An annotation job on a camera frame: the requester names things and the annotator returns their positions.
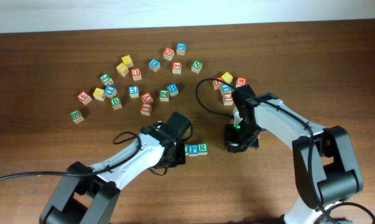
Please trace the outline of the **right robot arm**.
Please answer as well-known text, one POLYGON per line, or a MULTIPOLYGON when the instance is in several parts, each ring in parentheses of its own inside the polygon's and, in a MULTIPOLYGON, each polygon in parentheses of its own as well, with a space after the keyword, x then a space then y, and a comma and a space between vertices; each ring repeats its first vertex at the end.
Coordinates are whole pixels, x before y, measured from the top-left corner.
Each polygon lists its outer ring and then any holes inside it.
POLYGON ((276 95, 255 95, 249 85, 235 88, 233 124, 225 126, 228 152, 259 147, 259 134, 269 131, 293 152, 299 197, 282 223, 315 223, 326 211, 362 191, 363 178, 351 139, 344 128, 325 128, 284 105, 276 95))

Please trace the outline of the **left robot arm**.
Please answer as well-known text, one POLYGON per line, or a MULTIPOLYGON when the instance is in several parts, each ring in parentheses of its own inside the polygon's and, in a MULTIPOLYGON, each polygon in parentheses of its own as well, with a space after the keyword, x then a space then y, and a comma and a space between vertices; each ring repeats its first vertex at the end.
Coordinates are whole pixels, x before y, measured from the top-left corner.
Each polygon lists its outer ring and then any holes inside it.
POLYGON ((39 217, 40 223, 109 223, 119 195, 141 172, 185 163, 183 135, 190 120, 172 113, 166 121, 143 127, 130 145, 102 162, 68 167, 39 217))

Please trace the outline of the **blue P block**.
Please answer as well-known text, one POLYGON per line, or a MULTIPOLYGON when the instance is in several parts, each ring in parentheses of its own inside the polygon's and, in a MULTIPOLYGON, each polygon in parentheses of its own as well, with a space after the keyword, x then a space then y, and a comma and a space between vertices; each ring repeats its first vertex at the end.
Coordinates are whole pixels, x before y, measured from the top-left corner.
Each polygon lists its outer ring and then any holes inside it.
POLYGON ((199 150, 197 144, 189 144, 188 145, 188 155, 189 156, 198 156, 199 150))

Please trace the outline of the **green R block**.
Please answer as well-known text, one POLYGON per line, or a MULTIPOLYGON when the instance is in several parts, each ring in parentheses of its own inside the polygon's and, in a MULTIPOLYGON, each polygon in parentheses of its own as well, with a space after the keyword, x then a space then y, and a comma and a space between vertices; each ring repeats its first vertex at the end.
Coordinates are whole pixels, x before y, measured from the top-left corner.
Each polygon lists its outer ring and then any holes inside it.
POLYGON ((198 144, 198 154, 207 155, 208 154, 208 145, 207 143, 198 144))

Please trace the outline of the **green V block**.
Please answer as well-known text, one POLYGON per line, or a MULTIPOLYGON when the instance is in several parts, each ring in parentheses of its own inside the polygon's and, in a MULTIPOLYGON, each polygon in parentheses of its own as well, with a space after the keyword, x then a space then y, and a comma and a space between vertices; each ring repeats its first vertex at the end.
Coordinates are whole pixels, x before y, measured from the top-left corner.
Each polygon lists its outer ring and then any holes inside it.
POLYGON ((189 155, 189 150, 188 150, 188 147, 189 145, 188 144, 185 144, 184 145, 184 150, 185 150, 185 155, 188 156, 189 155))

